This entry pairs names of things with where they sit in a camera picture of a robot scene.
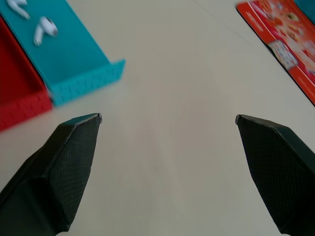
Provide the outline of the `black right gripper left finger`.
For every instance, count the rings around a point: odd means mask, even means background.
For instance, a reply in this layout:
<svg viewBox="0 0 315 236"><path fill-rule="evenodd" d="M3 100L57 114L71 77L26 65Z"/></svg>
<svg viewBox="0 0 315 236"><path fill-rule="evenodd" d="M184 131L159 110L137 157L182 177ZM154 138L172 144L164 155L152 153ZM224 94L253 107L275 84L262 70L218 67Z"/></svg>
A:
<svg viewBox="0 0 315 236"><path fill-rule="evenodd" d="M72 118L18 169L0 193L3 236L55 236L74 221L90 177L102 116Z"/></svg>

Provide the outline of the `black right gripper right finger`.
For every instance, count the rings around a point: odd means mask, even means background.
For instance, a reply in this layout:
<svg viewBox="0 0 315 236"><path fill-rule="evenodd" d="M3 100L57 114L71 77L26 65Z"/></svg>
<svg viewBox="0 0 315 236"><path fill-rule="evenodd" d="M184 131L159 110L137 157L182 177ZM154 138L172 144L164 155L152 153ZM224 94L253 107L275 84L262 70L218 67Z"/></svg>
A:
<svg viewBox="0 0 315 236"><path fill-rule="evenodd" d="M315 234L315 154L287 126L237 115L251 177L281 234Z"/></svg>

